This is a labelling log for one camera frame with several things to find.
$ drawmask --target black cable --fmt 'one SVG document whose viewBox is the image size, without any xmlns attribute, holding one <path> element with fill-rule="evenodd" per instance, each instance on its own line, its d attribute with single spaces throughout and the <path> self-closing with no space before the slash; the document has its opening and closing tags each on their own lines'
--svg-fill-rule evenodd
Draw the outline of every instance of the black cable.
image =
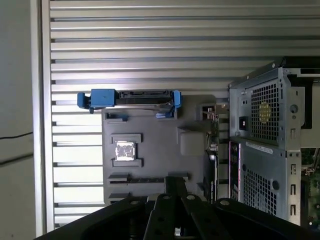
<svg viewBox="0 0 320 240">
<path fill-rule="evenodd" d="M 4 165 L 7 165 L 7 164 L 15 163 L 15 162 L 18 162 L 18 161 L 26 160 L 26 159 L 32 158 L 33 156 L 34 156 L 34 154 L 32 152 L 30 152 L 30 153 L 27 153 L 27 154 L 24 154 L 24 155 L 21 155 L 21 156 L 16 156 L 16 157 L 13 157 L 13 158 L 1 160 L 0 161 L 0 167 L 3 167 Z"/>
<path fill-rule="evenodd" d="M 4 139 L 18 139 L 18 138 L 21 138 L 21 137 L 24 137 L 24 136 L 27 136 L 27 135 L 31 135 L 33 134 L 34 132 L 31 131 L 31 132 L 27 132 L 27 133 L 24 133 L 24 134 L 21 134 L 21 135 L 17 135 L 17 136 L 3 136 L 3 137 L 0 137 L 0 140 L 4 140 Z"/>
</svg>

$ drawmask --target gray wall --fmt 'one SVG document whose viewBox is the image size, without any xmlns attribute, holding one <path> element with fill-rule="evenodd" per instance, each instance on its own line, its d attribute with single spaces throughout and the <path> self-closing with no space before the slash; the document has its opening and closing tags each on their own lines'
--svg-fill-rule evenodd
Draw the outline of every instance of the gray wall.
<svg viewBox="0 0 320 240">
<path fill-rule="evenodd" d="M 0 137 L 32 131 L 30 3 L 0 1 Z M 0 161 L 33 151 L 33 138 L 0 140 Z M 33 159 L 0 167 L 0 240 L 35 231 Z"/>
</svg>

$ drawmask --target ventilation grille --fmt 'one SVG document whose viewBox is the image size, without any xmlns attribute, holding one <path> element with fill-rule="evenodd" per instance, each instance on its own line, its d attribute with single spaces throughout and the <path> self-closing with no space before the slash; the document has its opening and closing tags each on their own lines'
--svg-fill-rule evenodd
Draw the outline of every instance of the ventilation grille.
<svg viewBox="0 0 320 240">
<path fill-rule="evenodd" d="M 251 137 L 276 141 L 279 135 L 279 89 L 276 84 L 253 90 Z"/>
<path fill-rule="evenodd" d="M 244 175 L 243 202 L 270 215 L 277 214 L 277 195 L 271 192 L 270 181 L 249 169 Z"/>
</svg>

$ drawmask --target motherboard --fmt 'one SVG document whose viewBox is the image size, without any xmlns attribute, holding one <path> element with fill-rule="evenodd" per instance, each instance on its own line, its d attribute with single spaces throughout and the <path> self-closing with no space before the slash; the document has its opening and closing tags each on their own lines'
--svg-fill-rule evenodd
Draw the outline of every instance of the motherboard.
<svg viewBox="0 0 320 240">
<path fill-rule="evenodd" d="M 305 191 L 307 197 L 308 228 L 320 232 L 320 166 L 319 149 L 303 148 L 302 176 L 307 182 Z"/>
</svg>

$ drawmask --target white label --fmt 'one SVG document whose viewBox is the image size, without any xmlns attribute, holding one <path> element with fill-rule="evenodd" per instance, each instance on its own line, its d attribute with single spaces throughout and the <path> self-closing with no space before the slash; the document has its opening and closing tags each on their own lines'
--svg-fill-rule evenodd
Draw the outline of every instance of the white label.
<svg viewBox="0 0 320 240">
<path fill-rule="evenodd" d="M 253 148 L 253 149 L 265 152 L 267 154 L 274 154 L 274 151 L 272 149 L 264 147 L 264 146 L 259 146 L 259 145 L 256 145 L 256 144 L 252 144 L 250 142 L 246 142 L 245 145 L 247 147 L 249 147 L 249 148 Z"/>
</svg>

